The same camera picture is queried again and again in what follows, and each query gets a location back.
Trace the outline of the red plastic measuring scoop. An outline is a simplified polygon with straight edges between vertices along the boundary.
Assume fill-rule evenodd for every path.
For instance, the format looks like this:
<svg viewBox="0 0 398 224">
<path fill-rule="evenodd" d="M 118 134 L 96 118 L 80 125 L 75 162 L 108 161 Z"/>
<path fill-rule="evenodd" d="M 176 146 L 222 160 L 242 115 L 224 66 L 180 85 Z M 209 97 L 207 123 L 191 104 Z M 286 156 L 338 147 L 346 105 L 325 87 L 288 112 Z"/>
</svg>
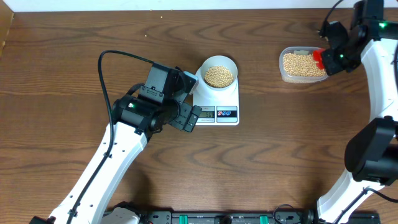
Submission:
<svg viewBox="0 0 398 224">
<path fill-rule="evenodd" d="M 324 70 L 324 64 L 323 64 L 323 59 L 322 59 L 322 53 L 325 51 L 325 49 L 319 48 L 313 51 L 313 59 L 315 61 L 316 66 L 320 70 Z"/>
</svg>

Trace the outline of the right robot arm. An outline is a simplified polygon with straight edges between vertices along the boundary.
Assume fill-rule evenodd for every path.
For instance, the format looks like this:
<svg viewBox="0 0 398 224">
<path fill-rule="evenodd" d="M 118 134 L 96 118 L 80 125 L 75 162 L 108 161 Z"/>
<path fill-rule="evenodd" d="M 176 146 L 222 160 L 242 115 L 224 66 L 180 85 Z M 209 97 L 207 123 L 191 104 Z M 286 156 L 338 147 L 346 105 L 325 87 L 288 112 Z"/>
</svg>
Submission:
<svg viewBox="0 0 398 224">
<path fill-rule="evenodd" d="M 369 123 L 345 149 L 345 169 L 333 187 L 317 200 L 308 223 L 348 223 L 351 214 L 369 197 L 397 180 L 397 23 L 384 19 L 383 0 L 354 5 L 349 29 L 340 22 L 323 21 L 320 37 L 330 47 L 320 54 L 329 76 L 365 68 Z"/>
</svg>

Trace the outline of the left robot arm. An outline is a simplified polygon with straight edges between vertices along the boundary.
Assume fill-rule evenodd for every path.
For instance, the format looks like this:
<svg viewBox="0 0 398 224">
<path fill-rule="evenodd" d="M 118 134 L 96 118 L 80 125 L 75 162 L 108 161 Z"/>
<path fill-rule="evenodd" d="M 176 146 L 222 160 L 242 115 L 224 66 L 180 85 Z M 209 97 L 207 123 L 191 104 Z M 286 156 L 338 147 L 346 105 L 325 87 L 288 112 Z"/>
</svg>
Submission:
<svg viewBox="0 0 398 224">
<path fill-rule="evenodd" d="M 201 108 L 185 99 L 197 85 L 197 76 L 153 63 L 146 82 L 114 102 L 101 144 L 68 196 L 48 218 L 34 216 L 31 223 L 139 223 L 141 216 L 129 207 L 109 214 L 106 207 L 153 134 L 166 124 L 193 131 Z"/>
</svg>

